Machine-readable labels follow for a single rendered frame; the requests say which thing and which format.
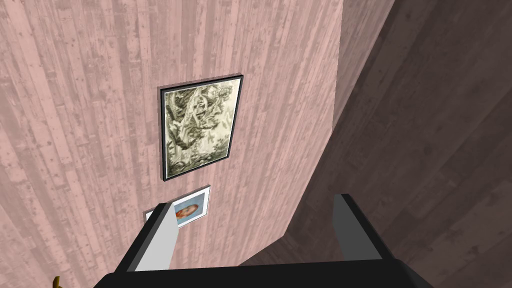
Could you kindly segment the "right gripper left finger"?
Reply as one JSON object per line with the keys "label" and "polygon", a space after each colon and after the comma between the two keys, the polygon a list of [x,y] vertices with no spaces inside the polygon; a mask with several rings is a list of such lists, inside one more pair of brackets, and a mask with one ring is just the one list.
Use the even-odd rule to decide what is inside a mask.
{"label": "right gripper left finger", "polygon": [[174,204],[170,202],[158,204],[137,234],[115,272],[169,269],[178,233],[179,228]]}

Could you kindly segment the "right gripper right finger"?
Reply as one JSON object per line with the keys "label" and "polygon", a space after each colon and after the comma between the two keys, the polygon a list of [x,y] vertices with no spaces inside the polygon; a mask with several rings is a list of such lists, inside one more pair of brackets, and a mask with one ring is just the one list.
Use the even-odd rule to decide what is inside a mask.
{"label": "right gripper right finger", "polygon": [[332,225],[345,261],[395,258],[349,194],[336,194]]}

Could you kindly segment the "white framed portrait picture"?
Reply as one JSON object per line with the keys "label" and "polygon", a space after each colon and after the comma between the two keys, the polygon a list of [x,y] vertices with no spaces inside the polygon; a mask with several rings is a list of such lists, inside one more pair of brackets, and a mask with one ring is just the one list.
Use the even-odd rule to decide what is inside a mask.
{"label": "white framed portrait picture", "polygon": [[175,210],[177,227],[181,228],[208,214],[211,185],[206,185],[168,201]]}

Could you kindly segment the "black framed tree picture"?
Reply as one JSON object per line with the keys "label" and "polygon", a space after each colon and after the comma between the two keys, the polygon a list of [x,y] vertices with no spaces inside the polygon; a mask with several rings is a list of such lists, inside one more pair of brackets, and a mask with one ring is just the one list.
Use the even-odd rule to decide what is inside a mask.
{"label": "black framed tree picture", "polygon": [[157,87],[162,181],[229,158],[243,82],[235,73]]}

